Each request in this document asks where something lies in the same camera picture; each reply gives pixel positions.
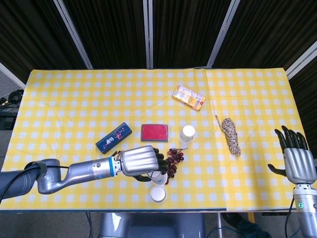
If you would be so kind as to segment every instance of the blue pencil case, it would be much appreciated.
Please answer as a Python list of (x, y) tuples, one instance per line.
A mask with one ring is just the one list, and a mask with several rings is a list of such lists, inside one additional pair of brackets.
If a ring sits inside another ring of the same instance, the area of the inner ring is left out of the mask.
[(96, 143), (98, 149), (105, 154), (109, 150), (111, 150), (114, 146), (119, 144), (124, 138), (132, 133), (132, 130), (128, 125), (124, 122), (100, 141)]

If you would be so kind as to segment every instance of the table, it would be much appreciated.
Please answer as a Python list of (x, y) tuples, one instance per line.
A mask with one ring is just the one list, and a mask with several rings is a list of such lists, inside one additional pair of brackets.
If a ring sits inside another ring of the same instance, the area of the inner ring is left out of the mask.
[[(171, 98), (178, 84), (206, 97), (201, 111)], [(235, 122), (240, 157), (231, 155), (220, 120)], [(211, 211), (286, 209), (291, 183), (275, 128), (303, 132), (285, 71), (273, 69), (34, 70), (27, 82), (3, 171), (57, 158), (61, 165), (105, 157), (95, 143), (126, 122), (133, 133), (110, 150), (151, 144), (164, 154), (180, 148), (182, 126), (196, 128), (162, 204), (150, 201), (151, 182), (123, 174), (41, 195), (6, 199), (2, 210)], [(168, 143), (140, 142), (143, 123), (166, 123)]]

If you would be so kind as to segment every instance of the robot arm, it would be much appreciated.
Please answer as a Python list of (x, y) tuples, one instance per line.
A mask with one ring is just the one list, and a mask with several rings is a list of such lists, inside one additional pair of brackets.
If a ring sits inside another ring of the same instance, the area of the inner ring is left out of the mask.
[[(167, 161), (163, 160), (164, 155), (152, 146), (144, 146), (136, 149), (119, 152), (117, 158), (97, 159), (75, 163), (69, 166), (64, 180), (61, 180), (59, 160), (45, 159), (45, 171), (33, 170), (19, 176), (7, 190), (3, 198), (21, 196), (28, 193), (35, 180), (38, 183), (38, 191), (41, 194), (51, 194), (64, 187), (88, 182), (97, 179), (117, 176), (119, 172), (124, 175), (134, 177), (138, 181), (151, 181), (150, 178), (142, 174), (151, 171), (167, 172)], [(38, 167), (38, 164), (27, 166), (28, 169)], [(21, 171), (0, 173), (0, 194), (4, 191), (10, 181)]]
[(268, 167), (295, 184), (293, 196), (302, 235), (305, 238), (317, 238), (317, 190), (311, 187), (317, 180), (314, 158), (301, 133), (295, 133), (285, 126), (282, 129), (285, 136), (277, 129), (275, 133), (284, 154), (285, 170), (276, 169), (271, 164)]

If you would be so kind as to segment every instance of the floor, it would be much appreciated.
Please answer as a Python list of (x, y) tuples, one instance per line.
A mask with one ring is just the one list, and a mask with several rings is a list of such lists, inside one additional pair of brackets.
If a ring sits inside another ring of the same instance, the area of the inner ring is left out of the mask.
[[(8, 94), (18, 87), (0, 73), (0, 96)], [(0, 131), (0, 156), (5, 155), (10, 141), (12, 131)], [(205, 229), (206, 236), (218, 227), (217, 213), (206, 213)], [(92, 213), (92, 223), (94, 238), (98, 236), (101, 214)], [(273, 238), (285, 237), (284, 222), (285, 216), (262, 216), (255, 213), (255, 221), (260, 227), (271, 234)], [(230, 227), (222, 219), (222, 226)], [(299, 224), (297, 214), (292, 214), (288, 222), (288, 236), (298, 229)], [(87, 238), (89, 236), (89, 225), (85, 213), (1, 213), (0, 212), (0, 238)], [(217, 238), (219, 232), (214, 233), (209, 238)], [(239, 235), (230, 231), (222, 231), (223, 238), (237, 238)], [(296, 238), (301, 238), (301, 233), (297, 233)]]

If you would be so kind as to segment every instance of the paper cup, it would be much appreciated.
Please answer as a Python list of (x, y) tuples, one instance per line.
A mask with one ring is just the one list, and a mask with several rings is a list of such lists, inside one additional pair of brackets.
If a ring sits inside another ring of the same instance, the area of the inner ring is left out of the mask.
[(150, 198), (154, 203), (162, 203), (167, 198), (166, 189), (161, 186), (154, 186), (150, 190)]
[(181, 143), (188, 144), (192, 142), (195, 136), (195, 128), (192, 125), (186, 125), (178, 134), (178, 140)]
[(159, 171), (154, 171), (148, 173), (148, 176), (151, 178), (152, 182), (156, 185), (163, 185), (167, 181), (167, 174), (162, 175)]

